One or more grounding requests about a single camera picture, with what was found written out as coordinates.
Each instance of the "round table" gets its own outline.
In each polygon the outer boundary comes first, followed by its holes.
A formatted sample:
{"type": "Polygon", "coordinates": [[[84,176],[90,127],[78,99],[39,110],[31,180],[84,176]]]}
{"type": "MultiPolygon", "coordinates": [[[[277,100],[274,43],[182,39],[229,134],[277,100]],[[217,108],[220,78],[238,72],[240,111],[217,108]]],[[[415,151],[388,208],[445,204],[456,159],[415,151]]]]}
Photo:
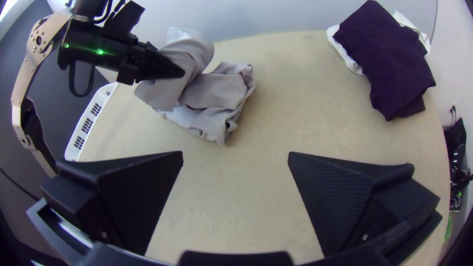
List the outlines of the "round table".
{"type": "Polygon", "coordinates": [[[407,265],[434,265],[448,217],[449,167],[429,92],[426,111],[386,122],[368,80],[346,69],[325,32],[259,35],[215,44],[222,60],[250,63],[257,89],[227,147],[193,136],[119,90],[102,109],[79,161],[180,150],[184,166],[146,255],[176,263],[185,250],[288,251],[295,264],[323,258],[287,165],[291,151],[379,165],[411,163],[441,197],[443,220],[407,265]]]}

